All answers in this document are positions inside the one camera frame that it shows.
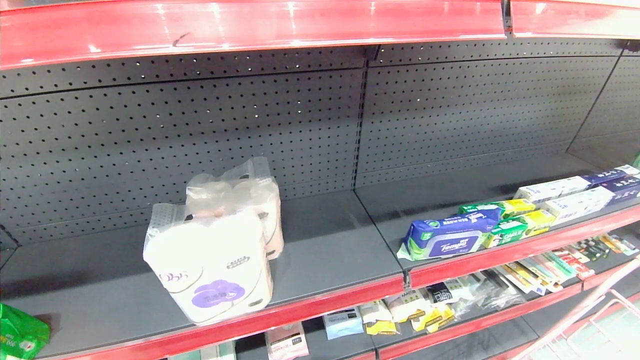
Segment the blue wet wipes package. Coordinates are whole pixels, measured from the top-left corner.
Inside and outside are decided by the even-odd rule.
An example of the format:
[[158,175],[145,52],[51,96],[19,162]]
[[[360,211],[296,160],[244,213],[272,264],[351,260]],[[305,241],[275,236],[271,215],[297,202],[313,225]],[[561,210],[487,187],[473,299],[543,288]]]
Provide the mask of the blue wet wipes package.
[[411,260],[474,252],[498,224],[500,213],[498,208],[486,209],[442,220],[414,221],[403,245]]
[[633,199],[640,196],[640,177],[639,175],[625,177],[608,183],[600,184],[601,188],[605,188],[613,193],[613,198],[607,206],[617,204],[624,200]]

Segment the white box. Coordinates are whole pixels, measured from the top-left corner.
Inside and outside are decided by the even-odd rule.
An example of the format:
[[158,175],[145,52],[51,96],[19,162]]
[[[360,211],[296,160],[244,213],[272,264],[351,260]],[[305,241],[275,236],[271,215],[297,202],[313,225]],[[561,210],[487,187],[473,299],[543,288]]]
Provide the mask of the white box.
[[581,192],[589,188],[590,185],[591,183],[589,181],[580,176],[567,177],[566,179],[549,181],[547,183],[522,186],[513,198],[527,199],[534,204],[539,204],[547,200]]
[[613,196],[614,194],[611,191],[597,187],[585,192],[545,201],[540,205],[540,208],[554,215],[556,217],[554,225],[557,225],[601,210]]

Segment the green plastic bag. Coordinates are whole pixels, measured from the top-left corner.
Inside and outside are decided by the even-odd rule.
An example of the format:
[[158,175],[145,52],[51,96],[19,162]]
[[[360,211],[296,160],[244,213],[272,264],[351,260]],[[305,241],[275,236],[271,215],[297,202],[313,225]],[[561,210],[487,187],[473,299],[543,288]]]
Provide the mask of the green plastic bag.
[[0,360],[32,360],[49,343],[50,333],[46,323],[0,304]]

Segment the toilet paper roll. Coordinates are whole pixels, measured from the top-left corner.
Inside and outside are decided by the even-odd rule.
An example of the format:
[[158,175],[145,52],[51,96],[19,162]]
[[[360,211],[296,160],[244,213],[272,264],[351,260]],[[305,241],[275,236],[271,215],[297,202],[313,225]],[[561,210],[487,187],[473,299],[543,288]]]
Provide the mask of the toilet paper roll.
[[262,221],[267,258],[277,258],[284,249],[280,223],[280,192],[272,178],[242,181],[234,187],[238,206],[251,208]]
[[234,210],[232,192],[231,185],[222,181],[187,187],[187,212],[194,217],[230,215]]

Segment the perforated metal panel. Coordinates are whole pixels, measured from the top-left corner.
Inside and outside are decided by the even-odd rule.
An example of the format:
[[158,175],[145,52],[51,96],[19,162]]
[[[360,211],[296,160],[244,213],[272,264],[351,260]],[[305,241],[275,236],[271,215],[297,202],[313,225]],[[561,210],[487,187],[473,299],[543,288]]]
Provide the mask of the perforated metal panel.
[[623,43],[612,39],[514,39],[383,45],[373,66],[550,56],[617,56]]
[[536,147],[527,147],[524,149],[492,152],[490,154],[436,161],[434,163],[423,163],[408,167],[365,172],[363,174],[358,174],[358,176],[356,177],[356,187],[378,183],[388,183],[391,181],[410,179],[412,177],[431,174],[439,174],[442,172],[450,172],[454,170],[461,170],[464,168],[485,167],[509,161],[552,156],[566,151],[568,146],[569,142],[552,143]]
[[640,57],[623,56],[577,138],[640,130]]
[[370,69],[358,176],[570,141],[614,62],[550,58]]
[[238,51],[84,61],[2,71],[0,98],[95,86],[362,66],[362,47]]
[[108,215],[184,201],[194,174],[222,173],[251,156],[269,158],[284,198],[350,188],[362,75],[331,70],[4,100],[0,224],[36,239],[138,224],[148,213]]
[[640,131],[576,139],[569,153],[601,169],[631,164],[640,153]]

